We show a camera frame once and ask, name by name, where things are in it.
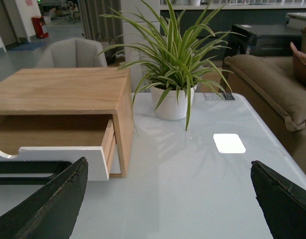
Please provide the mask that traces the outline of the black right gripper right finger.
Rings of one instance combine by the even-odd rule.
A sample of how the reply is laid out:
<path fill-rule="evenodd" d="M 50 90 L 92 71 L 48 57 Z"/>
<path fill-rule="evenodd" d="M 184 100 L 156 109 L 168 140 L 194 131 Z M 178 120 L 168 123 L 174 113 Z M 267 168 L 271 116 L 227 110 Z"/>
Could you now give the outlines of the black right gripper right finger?
<path fill-rule="evenodd" d="M 306 190 L 258 160 L 251 180 L 273 238 L 306 239 Z"/>

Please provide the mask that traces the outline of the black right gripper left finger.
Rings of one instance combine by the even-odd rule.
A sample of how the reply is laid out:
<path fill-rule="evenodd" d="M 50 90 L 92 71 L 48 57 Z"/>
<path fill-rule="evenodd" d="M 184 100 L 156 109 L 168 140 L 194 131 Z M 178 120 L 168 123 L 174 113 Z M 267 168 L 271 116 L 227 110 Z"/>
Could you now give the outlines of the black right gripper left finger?
<path fill-rule="evenodd" d="M 88 162 L 81 157 L 0 216 L 0 239 L 68 239 L 82 205 Z"/>

